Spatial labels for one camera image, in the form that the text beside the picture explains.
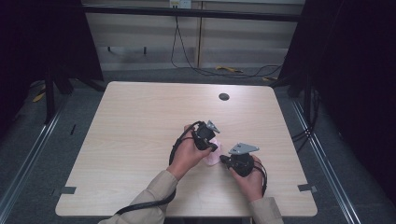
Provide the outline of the white wall power outlet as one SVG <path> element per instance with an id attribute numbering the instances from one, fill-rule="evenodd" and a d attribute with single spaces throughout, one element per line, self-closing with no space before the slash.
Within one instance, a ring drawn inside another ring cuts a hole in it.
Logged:
<path id="1" fill-rule="evenodd" d="M 191 0 L 169 0 L 170 8 L 191 9 Z"/>

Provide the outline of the person's left hand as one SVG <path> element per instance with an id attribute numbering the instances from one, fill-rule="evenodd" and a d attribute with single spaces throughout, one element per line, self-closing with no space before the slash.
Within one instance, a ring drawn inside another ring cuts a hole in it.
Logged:
<path id="1" fill-rule="evenodd" d="M 212 148 L 208 147 L 205 150 L 199 150 L 194 144 L 192 137 L 193 128 L 189 125 L 184 127 L 186 132 L 182 141 L 177 147 L 172 163 L 166 168 L 176 180 L 180 180 L 191 168 L 197 165 L 202 158 L 208 156 Z"/>

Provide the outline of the black horizontal bar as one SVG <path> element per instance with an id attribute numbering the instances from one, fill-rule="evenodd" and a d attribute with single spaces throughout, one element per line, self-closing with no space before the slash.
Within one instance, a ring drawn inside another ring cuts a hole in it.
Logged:
<path id="1" fill-rule="evenodd" d="M 89 13 L 125 14 L 125 15 L 148 15 L 148 16 L 174 16 L 210 19 L 233 19 L 251 21 L 290 21 L 298 22 L 303 17 L 291 14 L 272 14 L 255 12 L 236 12 L 205 9 L 183 9 L 164 7 L 115 7 L 105 5 L 87 5 L 82 8 Z"/>

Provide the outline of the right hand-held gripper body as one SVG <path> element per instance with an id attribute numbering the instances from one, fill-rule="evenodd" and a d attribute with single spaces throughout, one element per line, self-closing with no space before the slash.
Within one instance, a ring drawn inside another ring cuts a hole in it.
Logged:
<path id="1" fill-rule="evenodd" d="M 254 160 L 250 152 L 258 150 L 259 148 L 255 146 L 237 143 L 229 150 L 230 158 L 228 161 L 230 166 L 242 177 L 249 175 L 254 166 Z"/>

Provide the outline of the person's right hand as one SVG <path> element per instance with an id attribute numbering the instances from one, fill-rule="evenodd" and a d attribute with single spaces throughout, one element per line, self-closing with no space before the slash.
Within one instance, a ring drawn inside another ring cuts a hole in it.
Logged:
<path id="1" fill-rule="evenodd" d="M 260 171 L 262 163 L 261 160 L 255 155 L 253 155 L 252 158 L 257 168 L 254 168 L 252 172 L 245 177 L 240 176 L 233 168 L 229 169 L 242 194 L 246 197 L 249 203 L 259 200 L 263 197 L 263 176 L 262 172 Z"/>

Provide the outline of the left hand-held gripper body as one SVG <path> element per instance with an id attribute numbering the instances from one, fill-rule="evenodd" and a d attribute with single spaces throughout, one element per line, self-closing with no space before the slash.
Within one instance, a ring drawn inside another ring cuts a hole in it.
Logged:
<path id="1" fill-rule="evenodd" d="M 197 125 L 198 129 L 191 134 L 194 144 L 199 150 L 206 150 L 209 148 L 207 143 L 219 133 L 219 129 L 211 120 L 208 122 L 199 121 Z"/>

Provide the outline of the black metal stand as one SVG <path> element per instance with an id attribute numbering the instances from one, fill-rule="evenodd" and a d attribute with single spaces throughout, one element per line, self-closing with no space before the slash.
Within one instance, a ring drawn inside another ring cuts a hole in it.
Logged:
<path id="1" fill-rule="evenodd" d="M 56 65 L 49 67 L 45 74 L 47 104 L 46 124 L 48 124 L 55 115 L 54 87 L 57 87 L 61 94 L 71 94 L 74 90 L 64 66 Z"/>

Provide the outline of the metal floor rail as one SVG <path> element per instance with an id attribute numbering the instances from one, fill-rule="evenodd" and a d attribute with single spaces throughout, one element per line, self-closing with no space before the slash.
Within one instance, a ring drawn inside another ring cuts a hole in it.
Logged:
<path id="1" fill-rule="evenodd" d="M 292 101 L 294 111 L 300 121 L 304 135 L 307 136 L 310 146 L 312 147 L 318 163 L 321 167 L 323 174 L 325 175 L 327 182 L 332 190 L 332 194 L 335 197 L 345 219 L 348 224 L 362 224 L 361 219 L 358 216 L 357 210 L 354 204 L 350 201 L 346 190 L 342 186 L 336 172 L 334 171 L 331 161 L 327 156 L 322 144 L 318 140 L 317 135 L 313 131 L 308 130 L 308 122 L 304 118 L 303 107 L 297 101 Z"/>
<path id="2" fill-rule="evenodd" d="M 54 115 L 47 121 L 40 130 L 38 137 L 32 145 L 28 155 L 26 156 L 21 168 L 18 170 L 16 176 L 12 180 L 7 191 L 0 199 L 0 223 L 4 223 L 7 220 L 9 213 L 12 210 L 13 205 L 18 199 L 21 190 L 32 171 L 33 166 L 42 152 L 43 148 L 47 144 L 50 136 L 56 127 L 61 114 L 64 111 L 66 101 L 60 103 L 59 108 L 56 110 Z"/>

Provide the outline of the black curtain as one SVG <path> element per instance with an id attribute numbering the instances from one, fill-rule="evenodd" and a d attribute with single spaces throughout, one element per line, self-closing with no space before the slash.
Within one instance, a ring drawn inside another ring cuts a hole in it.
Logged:
<path id="1" fill-rule="evenodd" d="M 62 91 L 103 78 L 82 0 L 0 0 L 0 134 L 47 74 Z"/>
<path id="2" fill-rule="evenodd" d="M 305 0 L 279 74 L 307 83 L 396 204 L 396 0 Z"/>

